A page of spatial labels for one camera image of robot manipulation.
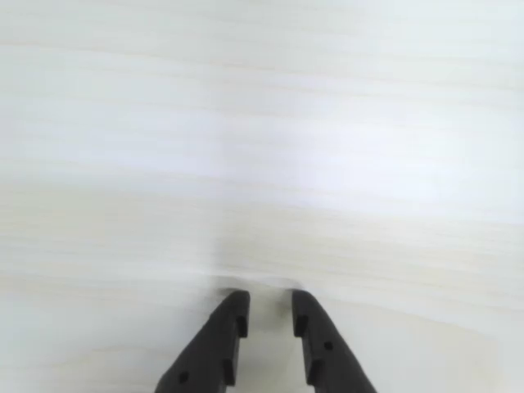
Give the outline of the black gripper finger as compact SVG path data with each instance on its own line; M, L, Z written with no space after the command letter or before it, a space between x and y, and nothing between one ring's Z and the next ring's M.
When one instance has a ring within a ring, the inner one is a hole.
M158 393L220 393L234 386L239 345L248 335L251 296L231 292L160 378Z
M375 393L328 312L311 293L291 294L293 333L302 342L306 383L316 392Z

